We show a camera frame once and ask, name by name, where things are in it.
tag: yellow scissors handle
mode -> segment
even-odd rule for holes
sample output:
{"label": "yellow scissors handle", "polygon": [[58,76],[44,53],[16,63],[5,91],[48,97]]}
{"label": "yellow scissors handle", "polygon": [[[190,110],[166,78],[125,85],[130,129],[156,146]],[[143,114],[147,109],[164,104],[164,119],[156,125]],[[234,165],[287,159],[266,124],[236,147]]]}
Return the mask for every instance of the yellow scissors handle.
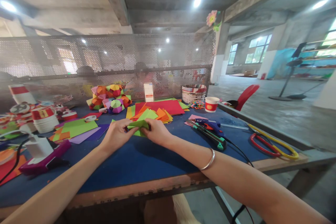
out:
{"label": "yellow scissors handle", "polygon": [[253,125],[251,124],[247,124],[250,128],[258,131],[261,135],[264,135],[265,137],[271,139],[272,141],[282,145],[283,147],[285,147],[286,149],[290,150],[290,152],[292,152],[293,155],[288,155],[286,153],[284,153],[282,150],[280,150],[278,147],[276,147],[275,145],[273,145],[273,147],[278,151],[280,152],[280,154],[282,156],[284,156],[285,158],[288,158],[288,159],[292,159],[292,160],[296,160],[299,158],[299,154],[292,148],[290,147],[289,145],[285,144],[284,142],[281,142],[279,141],[278,139],[275,139],[274,137],[271,137],[270,135],[268,135],[267,133],[259,130],[258,128],[254,127]]}

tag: red scissors handle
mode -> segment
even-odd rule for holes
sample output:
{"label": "red scissors handle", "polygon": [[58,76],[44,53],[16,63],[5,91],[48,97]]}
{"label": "red scissors handle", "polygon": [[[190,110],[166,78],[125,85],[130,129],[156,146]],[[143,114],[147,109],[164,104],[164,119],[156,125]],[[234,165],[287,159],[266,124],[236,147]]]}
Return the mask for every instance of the red scissors handle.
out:
{"label": "red scissors handle", "polygon": [[[261,147],[259,144],[257,144],[254,140],[254,138],[257,138],[260,142],[262,142],[264,145],[266,145],[269,149],[271,149],[273,152],[270,152],[268,150],[266,150],[265,148]],[[273,145],[270,145],[265,139],[263,139],[262,137],[258,136],[256,133],[252,134],[250,136],[250,140],[253,143],[254,146],[256,146],[259,150],[261,150],[262,152],[266,153],[267,155],[270,155],[272,157],[280,157],[281,154],[280,152],[277,151],[277,149],[275,149],[273,147]]]}

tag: woven basket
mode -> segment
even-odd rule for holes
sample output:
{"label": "woven basket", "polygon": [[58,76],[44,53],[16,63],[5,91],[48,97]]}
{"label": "woven basket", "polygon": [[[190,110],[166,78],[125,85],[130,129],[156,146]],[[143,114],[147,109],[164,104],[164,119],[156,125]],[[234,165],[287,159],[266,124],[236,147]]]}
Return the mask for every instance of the woven basket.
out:
{"label": "woven basket", "polygon": [[207,87],[200,85],[185,85],[182,87],[182,100],[185,103],[191,103],[193,101],[204,101]]}

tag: blue table surface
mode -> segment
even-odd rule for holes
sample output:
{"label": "blue table surface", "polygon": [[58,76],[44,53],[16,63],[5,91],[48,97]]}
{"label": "blue table surface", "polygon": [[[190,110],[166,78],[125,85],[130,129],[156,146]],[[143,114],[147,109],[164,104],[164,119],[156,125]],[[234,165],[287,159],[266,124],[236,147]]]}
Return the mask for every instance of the blue table surface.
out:
{"label": "blue table surface", "polygon": [[[92,112],[87,107],[75,108],[74,110],[77,111],[79,117],[83,117]],[[214,143],[200,132],[184,124],[192,114],[206,117],[210,120],[220,121],[225,124],[246,126],[240,119],[219,109],[217,109],[215,113],[207,113],[205,110],[190,109],[190,112],[173,116],[173,122],[166,125],[167,129],[173,135],[204,147],[211,147],[215,150],[217,150],[217,148]],[[103,114],[96,122],[97,124],[109,124],[112,119],[120,120],[125,117],[126,110],[122,111],[120,114]],[[223,129],[226,137],[240,147],[252,162],[270,158],[251,144],[249,140],[252,133],[251,131],[233,128]],[[41,135],[49,137],[52,135],[52,132]],[[64,154],[63,159],[70,161],[71,165],[76,164],[92,149],[99,145],[104,135],[101,136],[98,141],[84,141],[79,145],[72,144],[72,147]],[[24,139],[25,137],[22,136],[11,140],[11,142],[20,143]],[[287,149],[279,145],[277,146],[285,153],[290,154]],[[227,145],[227,149],[224,153],[242,162],[247,162],[241,153],[230,144]],[[29,158],[28,151],[25,151],[25,156]],[[51,182],[67,169],[67,167],[58,167],[33,179],[29,179],[29,177],[24,175],[12,179],[0,186],[0,207],[23,204],[46,186],[48,181]],[[152,143],[147,138],[132,136],[124,146],[117,150],[95,170],[80,188],[78,193],[120,187],[128,184],[158,180],[198,171],[199,170],[194,165],[176,153]]]}

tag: table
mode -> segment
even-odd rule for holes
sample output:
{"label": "table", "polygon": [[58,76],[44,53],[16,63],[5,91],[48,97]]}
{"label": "table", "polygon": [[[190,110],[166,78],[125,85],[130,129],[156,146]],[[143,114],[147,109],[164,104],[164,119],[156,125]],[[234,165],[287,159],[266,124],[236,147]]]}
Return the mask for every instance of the table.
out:
{"label": "table", "polygon": [[[77,110],[79,117],[83,117],[90,112],[86,107],[76,108],[75,110]],[[228,113],[242,118],[244,121],[278,137],[300,151],[300,158],[295,161],[271,159],[250,144],[248,137],[251,135],[251,132],[225,129],[226,136],[246,153],[257,169],[267,175],[300,170],[288,186],[299,197],[303,197],[327,172],[330,166],[336,162],[336,155],[334,153],[314,149],[227,106],[219,105],[219,110],[212,114],[206,113],[204,110],[191,109],[190,112],[186,112],[184,115],[174,116],[174,121],[167,125],[167,128],[171,133],[183,139],[215,148],[208,139],[204,138],[203,135],[200,135],[199,132],[191,127],[184,125],[183,122],[191,114],[199,114],[212,120],[219,120],[222,123],[244,126],[243,121]],[[125,118],[125,114],[125,111],[117,115],[104,114],[99,118],[97,123],[110,123],[112,119],[119,120]],[[71,164],[75,164],[95,148],[102,138],[96,142],[84,141],[79,145],[73,144],[64,155],[64,159],[69,160]],[[228,148],[224,153],[246,162],[239,152],[230,147],[230,144],[228,144]],[[46,186],[48,181],[52,181],[66,169],[66,167],[59,167],[32,180],[28,180],[27,177],[20,175],[1,186],[0,218],[7,217],[32,195]],[[111,201],[146,200],[210,187],[230,220],[232,215],[230,207],[225,204],[225,199],[215,188],[214,183],[205,177],[196,167],[177,154],[153,144],[146,138],[133,136],[128,143],[115,152],[91,175],[79,190],[79,193],[70,202],[68,209],[103,204]]]}

